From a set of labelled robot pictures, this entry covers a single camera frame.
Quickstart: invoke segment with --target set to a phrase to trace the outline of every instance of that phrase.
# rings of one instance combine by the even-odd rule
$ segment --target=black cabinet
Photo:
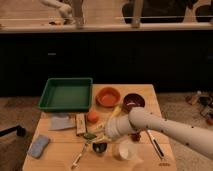
[[[0,40],[0,96],[41,95],[49,77],[151,83],[157,91],[213,88],[212,31],[2,34]]]

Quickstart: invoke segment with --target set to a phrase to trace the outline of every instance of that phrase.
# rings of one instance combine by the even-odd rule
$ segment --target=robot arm
[[[161,132],[187,147],[213,159],[213,132],[187,124],[163,119],[142,107],[133,108],[129,115],[112,118],[105,125],[105,135],[112,140],[143,130]]]

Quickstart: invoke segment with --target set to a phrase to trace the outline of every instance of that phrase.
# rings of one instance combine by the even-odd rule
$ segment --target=cloth
[[[62,130],[74,128],[75,123],[71,123],[68,113],[53,113],[49,130]]]
[[[39,135],[36,140],[32,143],[30,149],[28,150],[27,154],[34,157],[40,158],[44,149],[49,144],[50,139],[44,135]]]

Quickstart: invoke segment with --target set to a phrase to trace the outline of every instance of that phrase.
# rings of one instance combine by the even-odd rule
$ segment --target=orange object
[[[99,120],[99,114],[96,110],[90,109],[87,114],[87,120],[91,123],[96,123]]]
[[[96,96],[98,104],[104,107],[114,107],[120,100],[120,93],[112,87],[105,87],[99,91]]]

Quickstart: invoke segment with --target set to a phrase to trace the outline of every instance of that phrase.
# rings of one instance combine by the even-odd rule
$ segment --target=chair
[[[23,127],[21,127],[20,125],[17,125],[17,126],[5,129],[3,131],[0,131],[0,137],[7,135],[11,132],[14,132],[14,131],[17,131],[16,135],[19,137],[24,137],[26,134],[26,130]]]

